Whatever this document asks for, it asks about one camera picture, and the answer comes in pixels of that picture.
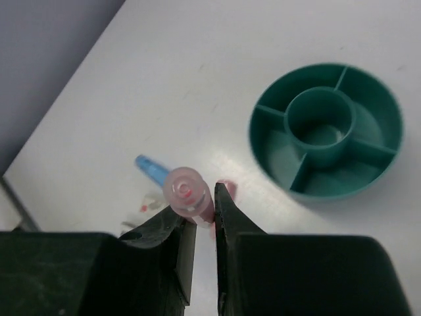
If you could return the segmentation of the red highlighter pen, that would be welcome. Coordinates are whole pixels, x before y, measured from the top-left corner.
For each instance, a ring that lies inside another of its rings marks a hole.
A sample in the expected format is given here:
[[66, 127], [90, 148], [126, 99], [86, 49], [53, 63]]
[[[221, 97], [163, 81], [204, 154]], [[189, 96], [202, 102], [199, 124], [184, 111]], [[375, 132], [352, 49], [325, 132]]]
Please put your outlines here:
[[214, 223], [215, 207], [207, 183], [189, 167], [170, 171], [162, 187], [164, 197], [179, 216], [202, 228]]

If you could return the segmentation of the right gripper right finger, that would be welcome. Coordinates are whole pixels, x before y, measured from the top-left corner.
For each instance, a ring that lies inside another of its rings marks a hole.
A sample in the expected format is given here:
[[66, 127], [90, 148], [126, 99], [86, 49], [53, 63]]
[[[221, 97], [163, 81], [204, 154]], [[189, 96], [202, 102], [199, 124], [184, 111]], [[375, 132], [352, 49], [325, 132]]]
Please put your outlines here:
[[377, 240], [266, 233], [223, 184], [214, 202], [219, 315], [410, 315]]

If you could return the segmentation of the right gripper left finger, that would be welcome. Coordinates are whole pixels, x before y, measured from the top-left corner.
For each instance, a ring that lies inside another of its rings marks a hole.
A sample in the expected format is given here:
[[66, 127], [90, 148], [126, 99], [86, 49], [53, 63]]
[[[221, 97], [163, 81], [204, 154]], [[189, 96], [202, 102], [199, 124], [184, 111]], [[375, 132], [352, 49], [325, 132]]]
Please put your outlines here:
[[2, 232], [2, 315], [183, 315], [197, 227], [165, 208], [120, 237]]

